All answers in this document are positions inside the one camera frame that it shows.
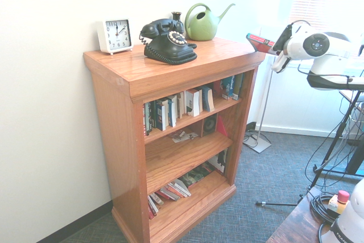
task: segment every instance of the watering can handle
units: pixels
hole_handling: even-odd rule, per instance
[[[199,7],[199,6],[204,6],[204,7],[206,8],[206,10],[211,11],[211,10],[210,10],[210,8],[209,8],[208,6],[206,6],[205,4],[203,4],[203,3],[197,3],[197,4],[193,5],[193,6],[192,6],[192,7],[188,10],[187,15],[186,15],[186,19],[185,19],[185,21],[184,21],[184,24],[185,24],[186,28],[189,28],[189,24],[188,24],[188,27],[187,27],[187,21],[188,21],[188,19],[189,19],[189,15],[191,14],[191,11],[192,11],[194,8]]]

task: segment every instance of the electrical outlet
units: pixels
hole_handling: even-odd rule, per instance
[[[257,122],[250,122],[246,125],[245,132],[249,130],[255,130],[255,126],[257,125]]]

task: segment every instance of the white alarm clock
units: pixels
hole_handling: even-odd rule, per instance
[[[96,27],[101,51],[112,55],[133,48],[129,19],[102,20],[96,22]]]

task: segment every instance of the gray carpet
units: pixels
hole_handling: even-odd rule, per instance
[[[237,193],[211,213],[205,220],[184,236],[179,243],[234,243],[266,242],[293,207],[257,207],[257,200],[295,203],[311,183],[304,175],[305,166],[312,153],[324,138],[279,133],[264,133],[272,146],[261,154],[244,146],[239,161],[235,185]],[[307,169],[312,180],[313,164],[320,164],[332,139],[328,139]],[[350,146],[340,155],[343,158]],[[323,177],[318,185],[323,184]],[[341,175],[329,175],[326,185]],[[352,192],[360,178],[345,176],[326,190],[340,189]],[[111,213],[64,240],[62,243],[122,243],[127,242]]]

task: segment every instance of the clock face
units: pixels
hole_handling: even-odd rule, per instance
[[[110,50],[118,50],[131,46],[128,20],[106,21],[106,41]]]

